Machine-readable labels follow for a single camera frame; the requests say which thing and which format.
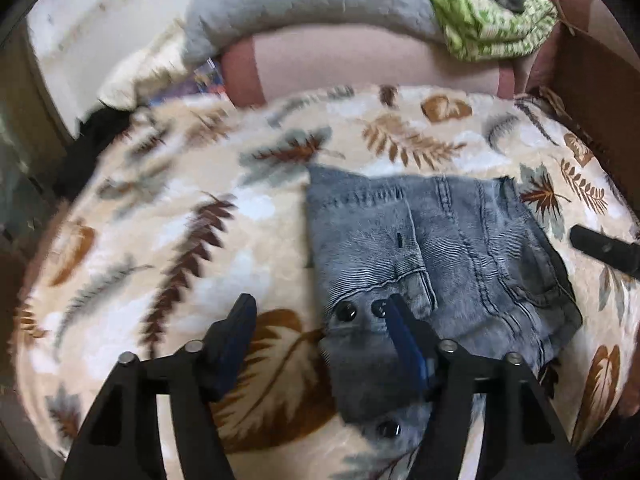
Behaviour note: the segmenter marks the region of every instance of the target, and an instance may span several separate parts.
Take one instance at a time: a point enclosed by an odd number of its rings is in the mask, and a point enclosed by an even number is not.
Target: fern print
[[[329,126],[306,132],[288,130],[274,146],[240,155],[240,165],[250,171],[242,180],[247,186],[261,180],[271,186],[293,180],[305,173],[306,165],[312,162],[320,152],[326,152],[344,158],[340,153],[327,152],[323,146],[331,139]]]
[[[38,325],[38,321],[28,304],[24,304],[18,309],[15,316],[15,327],[24,335],[23,341],[28,347],[33,346],[38,339],[49,334],[48,330],[44,330]]]
[[[143,157],[153,152],[153,150],[163,145],[165,143],[165,139],[171,133],[173,127],[172,122],[163,125],[161,128],[156,128],[155,123],[152,124],[154,126],[155,132],[152,135],[145,137],[145,139],[141,140],[139,143],[133,146],[133,148],[129,150],[129,153],[127,153],[129,160],[131,160],[132,162],[141,160]]]
[[[287,101],[282,109],[276,114],[272,115],[267,123],[271,128],[279,128],[282,126],[284,119],[289,117],[293,112],[302,110],[312,104],[340,101],[344,99],[350,99],[355,95],[353,88],[350,86],[337,86],[332,90],[329,90],[325,95],[305,95],[302,97],[295,97]]]
[[[450,99],[443,94],[434,95],[420,104],[422,113],[431,123],[441,123],[453,119],[460,120],[469,117],[473,110],[471,106],[460,99]]]
[[[531,121],[531,123],[538,129],[538,131],[542,134],[543,137],[545,137],[546,140],[551,142],[554,146],[559,146],[559,144],[555,142],[551,138],[551,136],[549,136],[549,134],[545,130],[545,127],[540,122],[540,119],[536,117],[535,113],[531,111],[531,108],[528,105],[526,105],[523,101],[518,101],[518,100],[514,101],[513,105],[518,110],[520,110],[527,117],[529,121]]]
[[[524,164],[520,165],[520,200],[528,205],[535,205],[532,211],[538,223],[544,230],[551,227],[551,231],[558,240],[564,237],[564,217],[559,199],[570,200],[557,194],[546,167],[542,164],[535,170]]]
[[[218,142],[221,138],[228,139],[228,134],[235,130],[234,126],[226,124],[228,114],[224,110],[215,110],[207,114],[192,113],[198,118],[195,125],[186,131],[187,146],[201,147],[210,142]]]
[[[78,436],[81,423],[80,396],[69,395],[63,384],[60,384],[55,396],[45,396],[49,417],[56,427],[58,440],[63,449],[69,449]]]
[[[425,136],[394,113],[383,114],[367,123],[362,137],[367,142],[367,149],[375,151],[377,156],[388,149],[391,162],[399,157],[407,167],[411,156],[418,168],[422,168],[424,161],[432,170],[437,164],[451,161],[466,146],[466,142],[454,144]]]
[[[498,148],[498,140],[506,134],[511,133],[519,121],[520,119],[513,114],[490,117],[482,125],[482,136],[494,152],[503,155],[502,150]]]
[[[79,317],[94,313],[104,298],[120,289],[124,285],[126,278],[134,272],[151,268],[152,266],[148,265],[137,267],[133,256],[128,254],[123,263],[110,267],[104,274],[93,279],[89,285],[78,291],[75,298],[71,300],[71,303],[66,308],[56,332],[53,343],[56,361],[59,360],[60,347],[62,346],[66,331]]]
[[[162,194],[172,165],[171,160],[164,160],[142,171],[131,181],[114,181],[107,178],[96,190],[96,195],[102,200],[124,200],[114,211],[114,218],[122,219],[136,209],[153,203]]]
[[[218,232],[225,232],[223,219],[232,219],[229,212],[235,206],[227,200],[212,199],[198,206],[195,218],[191,221],[189,234],[178,248],[179,256],[174,266],[165,272],[166,278],[161,283],[161,292],[156,296],[151,312],[144,320],[141,344],[146,346],[149,358],[156,355],[156,346],[164,333],[167,316],[174,310],[175,304],[182,301],[183,290],[190,288],[187,273],[200,277],[201,260],[210,261],[212,256],[209,247],[222,247]]]
[[[391,85],[382,85],[380,87],[380,103],[387,108],[398,108],[396,106],[396,97],[398,97],[398,87]]]
[[[605,234],[604,229],[600,228],[600,232]],[[625,291],[629,293],[632,288],[636,287],[636,280],[632,277],[620,272],[619,270],[604,265],[600,273],[600,290],[598,292],[598,310],[603,310],[611,296],[612,288],[615,289],[614,300],[616,302],[616,312],[618,314],[618,322],[622,325],[622,319],[626,311]]]
[[[592,186],[567,160],[562,159],[560,162],[560,173],[571,190],[589,209],[601,215],[607,212],[604,188]]]

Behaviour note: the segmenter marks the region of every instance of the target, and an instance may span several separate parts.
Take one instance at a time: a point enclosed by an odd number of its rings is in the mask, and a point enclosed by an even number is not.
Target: blanket
[[[584,319],[540,381],[575,447],[626,382],[640,289],[574,250],[583,224],[631,241],[637,226],[596,157],[528,98],[433,87],[335,88],[239,112],[206,96],[139,112],[100,156],[16,317],[20,398],[66,456],[118,355],[168,355],[228,314],[241,292],[258,329],[235,389],[211,414],[241,480],[401,479],[395,452],[335,411],[306,238],[306,165],[367,176],[508,175],[564,260]],[[170,407],[162,455],[182,478]],[[475,475],[479,419],[461,478]]]

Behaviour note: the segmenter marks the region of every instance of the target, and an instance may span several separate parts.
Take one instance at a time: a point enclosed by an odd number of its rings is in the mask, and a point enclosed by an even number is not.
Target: bed
[[[577,32],[559,25],[514,62],[463,70],[440,46],[361,25],[281,30],[226,49],[230,100],[187,96],[137,112],[60,215],[16,316],[18,389],[40,437],[66,456],[121,352],[171,354],[248,292],[258,330],[238,386],[211,407],[236,476],[404,478],[415,449],[392,453],[344,424],[318,353],[303,211],[306,167],[323,164],[367,176],[516,180],[562,256],[582,314],[569,346],[535,372],[572,445],[585,444],[627,382],[639,293],[624,274],[575,251],[567,233],[583,224],[630,242],[638,224],[627,203],[635,197],[618,186],[632,181],[628,155],[615,142],[596,150],[607,126],[590,121],[593,108],[576,106],[579,92],[567,87],[585,66],[624,73],[618,82],[631,90],[612,95],[625,103],[640,86],[637,56],[623,43],[604,54],[592,48],[602,29],[591,30],[588,17],[584,25],[584,5],[566,4],[598,0],[560,1]],[[563,59],[579,41],[584,55]],[[133,86],[126,98],[135,103]],[[547,86],[561,88],[565,102]],[[542,99],[532,95],[540,87]],[[585,101],[597,101],[590,95]],[[628,131],[617,115],[607,121]],[[158,413],[167,475],[179,479],[167,399]],[[461,478],[474,475],[481,423],[470,430]]]

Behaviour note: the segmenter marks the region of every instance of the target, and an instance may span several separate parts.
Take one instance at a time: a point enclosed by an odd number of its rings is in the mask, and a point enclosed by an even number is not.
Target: gray pillow
[[[198,64],[243,36],[305,23],[365,23],[443,41],[430,0],[192,0],[183,59]]]

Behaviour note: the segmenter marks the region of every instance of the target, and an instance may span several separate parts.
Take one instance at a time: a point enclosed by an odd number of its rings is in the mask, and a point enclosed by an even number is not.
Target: jeans
[[[401,294],[441,338],[492,358],[519,352],[534,373],[580,327],[564,263],[511,178],[369,179],[321,166],[310,176],[320,349],[339,413],[365,436],[391,419],[401,431],[389,445],[417,445],[430,414],[376,300]]]

